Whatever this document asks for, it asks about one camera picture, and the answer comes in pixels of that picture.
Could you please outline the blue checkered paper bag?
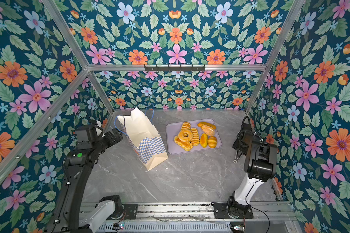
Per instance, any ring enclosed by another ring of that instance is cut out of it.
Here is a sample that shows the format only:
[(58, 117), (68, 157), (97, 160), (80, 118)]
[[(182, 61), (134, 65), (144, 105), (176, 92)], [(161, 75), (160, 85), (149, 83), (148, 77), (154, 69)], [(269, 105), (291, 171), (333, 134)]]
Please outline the blue checkered paper bag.
[(120, 133), (126, 136), (138, 159), (148, 171), (168, 159), (168, 154), (159, 131), (152, 123), (153, 118), (138, 108), (129, 115), (117, 115), (114, 126), (120, 124)]

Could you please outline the ring donut fake bread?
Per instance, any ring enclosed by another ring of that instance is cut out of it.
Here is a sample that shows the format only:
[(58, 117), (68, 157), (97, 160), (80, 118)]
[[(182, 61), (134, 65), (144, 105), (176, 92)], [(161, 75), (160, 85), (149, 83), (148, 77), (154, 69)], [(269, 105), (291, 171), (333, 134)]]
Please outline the ring donut fake bread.
[(190, 129), (182, 129), (178, 134), (178, 138), (182, 142), (190, 142), (193, 139), (193, 133)]

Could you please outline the lilac plastic tray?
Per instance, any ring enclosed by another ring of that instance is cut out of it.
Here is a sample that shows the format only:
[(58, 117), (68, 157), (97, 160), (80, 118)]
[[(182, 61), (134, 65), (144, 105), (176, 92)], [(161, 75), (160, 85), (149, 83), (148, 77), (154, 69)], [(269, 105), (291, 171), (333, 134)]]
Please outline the lilac plastic tray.
[(166, 126), (166, 137), (168, 152), (173, 155), (213, 150), (222, 146), (216, 123), (212, 119), (170, 123)]

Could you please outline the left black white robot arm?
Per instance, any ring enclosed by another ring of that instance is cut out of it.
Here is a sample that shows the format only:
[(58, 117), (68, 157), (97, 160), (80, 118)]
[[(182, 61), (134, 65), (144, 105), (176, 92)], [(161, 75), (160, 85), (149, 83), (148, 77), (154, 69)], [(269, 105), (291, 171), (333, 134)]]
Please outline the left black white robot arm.
[(46, 233), (95, 233), (107, 219), (124, 216), (124, 206), (118, 195), (102, 198), (84, 220), (80, 220), (80, 208), (87, 181), (98, 158), (106, 149), (123, 139), (123, 133), (114, 128), (110, 131), (97, 121), (75, 131), (76, 149), (71, 151), (62, 164), (64, 180), (55, 209), (45, 227)]

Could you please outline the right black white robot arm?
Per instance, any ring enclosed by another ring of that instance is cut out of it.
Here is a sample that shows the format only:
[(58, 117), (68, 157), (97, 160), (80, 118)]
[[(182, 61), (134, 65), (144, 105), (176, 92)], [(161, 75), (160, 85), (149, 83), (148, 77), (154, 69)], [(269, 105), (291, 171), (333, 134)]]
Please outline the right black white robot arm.
[(252, 217), (252, 197), (262, 184), (275, 176), (278, 147), (254, 132), (250, 118), (245, 116), (232, 148), (236, 150), (234, 163), (245, 157), (245, 176), (229, 197), (226, 210), (231, 218)]

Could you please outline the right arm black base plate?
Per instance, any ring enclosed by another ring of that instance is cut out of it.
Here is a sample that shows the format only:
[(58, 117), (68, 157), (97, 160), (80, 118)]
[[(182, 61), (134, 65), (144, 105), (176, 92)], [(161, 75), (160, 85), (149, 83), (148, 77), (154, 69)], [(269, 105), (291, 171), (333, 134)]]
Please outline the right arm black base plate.
[(253, 211), (249, 205), (233, 203), (211, 203), (216, 219), (253, 219)]

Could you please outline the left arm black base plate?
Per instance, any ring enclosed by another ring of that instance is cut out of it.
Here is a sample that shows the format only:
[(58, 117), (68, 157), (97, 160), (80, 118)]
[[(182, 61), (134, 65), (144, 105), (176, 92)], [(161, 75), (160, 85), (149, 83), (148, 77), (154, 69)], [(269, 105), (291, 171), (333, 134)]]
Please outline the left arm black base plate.
[(139, 207), (138, 204), (122, 204), (118, 207), (118, 220), (136, 219)]

